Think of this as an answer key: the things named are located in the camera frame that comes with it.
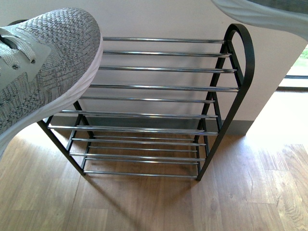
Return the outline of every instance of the rack shelf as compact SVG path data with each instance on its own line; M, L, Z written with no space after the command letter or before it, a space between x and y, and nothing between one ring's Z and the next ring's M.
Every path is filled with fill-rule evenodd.
M237 33L244 46L245 53L245 74L240 68L232 39ZM65 157L72 163L76 170L81 174L110 174L110 175L129 175L129 176L161 176L161 177L180 177L201 180L206 168L208 167L213 155L215 154L221 140L233 120L238 108L240 107L253 79L255 58L252 41L247 29L240 24L231 24L226 31L223 40L215 39L179 39L179 38L117 38L104 37L105 42L125 42L125 43L209 43L220 44L219 52L177 52L177 51L137 51L129 49L106 50L103 52L105 58L113 56L123 56L126 59L132 57L149 57L149 56L170 56L174 57L193 57L193 58L214 58L217 59L215 68L191 68L191 67L161 67L161 66L136 66L136 65L102 65L100 70L112 72L173 72L185 75L187 73L212 74L208 86L188 86L188 85L161 85L155 84L101 84L93 83L89 89L96 91L105 91L109 89L118 89L132 91L137 96L114 96L100 93L88 96L83 95L74 103L75 109L61 111L61 114L75 115L74 125L57 125L54 124L54 117L51 116L38 124L57 145ZM223 68L225 60L229 60L232 68ZM232 75L235 86L225 87L218 86L220 75ZM153 92L159 94L159 97L149 95L143 97L144 92ZM205 99L201 98L180 98L165 97L162 92L205 92ZM224 121L218 103L217 92L233 94L234 101L226 115ZM160 104L177 103L193 104L199 107L200 113L152 113L139 112L136 107L135 112L119 112L104 110L88 110L82 106L86 101L100 102L133 102L148 103L155 102ZM212 115L209 114L210 107L213 107ZM115 121L112 126L110 123L104 124L97 121ZM142 126L141 121L148 121L150 125ZM172 127L170 121L183 122L187 126L184 128ZM209 129L209 122L215 121L216 128ZM54 131L68 130L71 135L66 146L59 141ZM216 137L211 145L208 136ZM82 152L73 150L74 144L84 145ZM125 169L122 167L111 168L106 171L97 170L97 161L104 163L131 164L141 166L137 171L118 171L116 169ZM153 173L157 168L164 166L171 169L171 173ZM180 168L180 171L174 171L174 166Z

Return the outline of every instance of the sneaker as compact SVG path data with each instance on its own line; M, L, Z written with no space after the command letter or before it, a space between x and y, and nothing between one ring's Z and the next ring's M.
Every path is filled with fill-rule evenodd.
M306 0L212 0L229 17L252 26L283 30L308 40Z
M99 26L81 9L60 9L0 27L0 159L20 130L84 93L102 54Z

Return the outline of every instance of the shoe rack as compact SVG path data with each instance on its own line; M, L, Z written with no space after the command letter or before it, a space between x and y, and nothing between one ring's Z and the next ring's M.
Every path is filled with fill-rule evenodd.
M235 46L232 43L235 34L240 37L244 48L244 71L240 67L234 50ZM151 56L155 59L193 60L195 64L203 64L204 62L199 60L207 58L214 59L208 63L216 63L216 65L206 68L119 65L118 63L101 65L99 75L102 77L110 73L115 76L116 73L125 72L145 75L145 78L149 78L152 73L160 73L166 79L168 75L173 77L176 75L175 78L187 76L193 79L189 86L179 85L177 81L173 84L161 85L159 80L151 84L136 84L136 82L130 83L127 79L122 83L92 83L89 88L89 91L93 92L92 95L84 94L74 103L74 108L60 112L60 115L75 115L74 124L57 124L54 122L55 116L51 116L39 121L40 127L81 175L110 174L201 180L253 79L255 57L247 29L240 24L231 24L224 39L221 40L116 37L103 39L105 42L103 60L109 63L113 62L115 56L121 56L123 60L146 59ZM191 46L192 52L132 50L135 44L141 43L149 44L151 50L154 50L155 44L164 44L165 47L169 47L171 44L181 43ZM215 45L218 48L216 52L195 52L194 45ZM226 62L230 63L231 68L223 68ZM196 86L195 74L201 77L204 75L204 78L208 78L208 83L205 84L206 80L204 80L204 86L202 84ZM228 82L232 79L234 85L220 86L219 83L224 85L225 78L228 78ZM122 93L104 94L111 90ZM165 97L166 92L170 93L168 97ZM204 94L204 97L194 98L195 93ZM232 98L232 102L229 108L223 108L227 113L222 120L220 112L222 108L219 107L218 101L229 98ZM101 108L89 109L90 101L94 101ZM128 105L136 103L136 106L130 106L128 112L104 110L104 105L116 105L117 102L127 102ZM174 110L161 113L160 105L168 108L166 105L169 103L175 105ZM198 113L179 113L178 109L183 105L184 108L192 105L194 111ZM144 111L145 107L149 107L149 113ZM70 137L65 143L55 135L55 131L61 132L61 130L70 131ZM82 146L82 151L74 148L74 145Z

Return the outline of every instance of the curved rack frame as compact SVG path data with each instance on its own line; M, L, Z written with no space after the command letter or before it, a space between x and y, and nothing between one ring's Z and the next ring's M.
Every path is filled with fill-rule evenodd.
M237 33L244 45L245 52L245 75L241 71L239 61L237 59L232 39ZM206 99L153 99L140 97L103 97L103 96L83 96L83 100L112 100L112 101L152 101L152 102L174 102L174 103L200 103L203 105L202 113L200 115L172 115L172 114L143 114L143 113L116 113L116 112L95 112L85 111L81 108L79 102L74 103L75 110L64 110L64 114L77 114L77 119L73 126L57 126L51 125L53 116L38 122L40 127L45 131L49 138L56 144L64 156L71 162L76 170L81 174L110 174L110 175L129 175L129 176L158 176L158 177L180 177L192 178L201 180L210 161L212 160L219 144L227 132L236 112L238 111L251 83L253 80L255 69L254 48L251 37L247 29L240 24L231 24L225 34L224 40L215 39L179 39L179 38L116 38L104 37L104 41L128 41L128 42L180 42L180 43L214 43L221 44L218 53L201 53L201 52L166 52L166 51L111 51L103 52L103 55L156 55L156 56L187 56L187 57L212 57L217 58L215 68L179 68L179 67L155 67L155 66L100 66L100 70L112 71L145 71L145 72L182 72L182 73L213 73L209 86L204 87L190 87L190 86L145 86L145 85L106 85L106 84L92 84L91 88L97 89L133 89L133 90L183 90L183 91L205 91L207 92ZM230 59L232 69L223 69L226 59ZM218 87L218 80L221 74L232 74L235 77L237 87L226 88ZM226 116L224 122L221 119L221 113L218 104L217 92L230 92L236 94L234 102ZM214 107L215 115L208 115L209 107ZM88 117L109 117L109 118L159 118L159 119L198 119L198 126L196 129L172 129L172 128L136 128L136 127L117 127L117 126L97 126L90 125ZM212 119L216 121L217 132L210 132L206 127L206 120ZM66 147L57 139L54 130L70 130L71 135ZM77 138L77 132L86 132L88 137ZM133 134L132 136L124 136L122 133ZM144 137L138 134L171 134L171 137ZM185 135L184 138L174 137L174 135ZM216 136L214 144L209 147L208 136ZM203 143L199 143L200 137L203 137ZM75 142L84 142L87 147L83 153L72 152L71 148ZM120 146L104 146L105 143L120 144ZM136 147L136 145L150 145L150 147ZM204 157L201 157L201 149L204 149ZM150 155L126 155L126 154L97 154L97 150L130 150L142 151L151 153ZM187 157L174 156L157 156L153 155L155 152L166 152L172 154L189 154ZM74 156L83 158L79 164ZM132 173L132 172L106 172L89 170L86 167L88 161L109 161L109 162L129 162L142 164L167 164L179 166L193 166L196 169L196 174L193 175L174 175L174 174L149 174L149 173Z

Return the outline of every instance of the white shoe sole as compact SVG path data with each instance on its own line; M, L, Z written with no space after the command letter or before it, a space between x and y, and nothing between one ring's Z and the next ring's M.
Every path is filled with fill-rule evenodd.
M287 31L308 40L308 14L274 9L246 0L212 2L227 16L241 23Z
M61 110L67 108L69 105L76 102L81 97L81 95L88 89L89 85L93 81L100 66L102 55L103 36L101 31L101 42L95 55L95 58L87 71L78 80L78 82L59 98L27 115L25 118L18 121L16 124L11 126L9 129L7 129L4 133L0 135L0 160L7 145L18 132L20 132L22 129L29 126L30 124L36 123L44 118L47 118L60 112Z

